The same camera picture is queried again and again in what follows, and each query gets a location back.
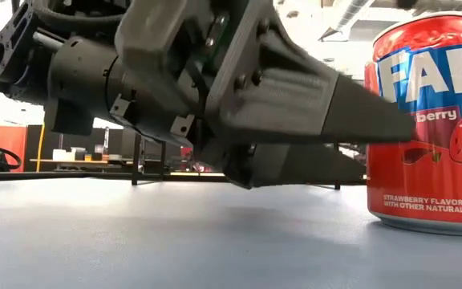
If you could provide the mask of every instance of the table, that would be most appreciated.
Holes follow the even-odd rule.
[[[37,159],[30,159],[31,162],[37,162]],[[133,161],[120,161],[120,160],[108,160],[108,161],[57,161],[57,160],[40,160],[41,163],[54,163],[56,169],[68,168],[121,168],[133,166]]]
[[[462,288],[462,237],[365,208],[362,186],[0,182],[0,288]]]

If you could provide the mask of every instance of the screw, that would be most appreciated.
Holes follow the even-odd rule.
[[[253,73],[252,81],[254,85],[259,85],[261,82],[261,79],[263,78],[263,72],[260,69],[257,69]]]
[[[270,20],[267,18],[262,19],[257,26],[258,36],[265,34],[269,29],[270,29]]]
[[[213,44],[214,44],[214,42],[215,42],[215,41],[214,41],[213,39],[211,39],[211,38],[206,39],[206,46],[207,46],[207,47],[212,47]]]
[[[234,86],[236,89],[243,89],[245,88],[246,84],[247,84],[247,75],[245,74],[239,75],[234,81]]]
[[[254,154],[254,151],[256,150],[256,144],[251,144],[249,146],[249,155]]]

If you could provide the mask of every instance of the red panel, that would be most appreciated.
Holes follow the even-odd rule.
[[[22,172],[24,170],[26,134],[27,127],[0,126],[0,148],[8,149],[22,159],[22,165],[18,169],[12,169],[12,172]],[[6,156],[6,159],[10,164],[16,164],[12,157]]]

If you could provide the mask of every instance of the red can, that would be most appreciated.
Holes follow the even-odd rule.
[[[369,210],[390,226],[462,234],[462,13],[386,29],[365,85],[416,122],[413,141],[369,146]]]

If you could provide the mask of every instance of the black metal frame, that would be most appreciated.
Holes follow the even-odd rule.
[[[33,180],[33,179],[49,179],[49,178],[84,178],[94,177],[109,180],[131,180],[132,185],[138,185],[139,181],[201,181],[201,182],[228,182],[226,177],[220,176],[204,176],[198,173],[194,176],[170,175],[165,173],[165,151],[166,144],[161,142],[160,168],[157,173],[141,173],[139,171],[140,163],[140,142],[142,137],[137,133],[135,136],[135,148],[133,150],[133,170],[131,173],[95,173],[95,172],[40,172],[40,173],[0,173],[0,181],[18,181],[18,180]],[[333,185],[334,189],[340,189],[341,185],[365,185],[365,181],[354,182],[339,182],[330,181],[318,185]]]

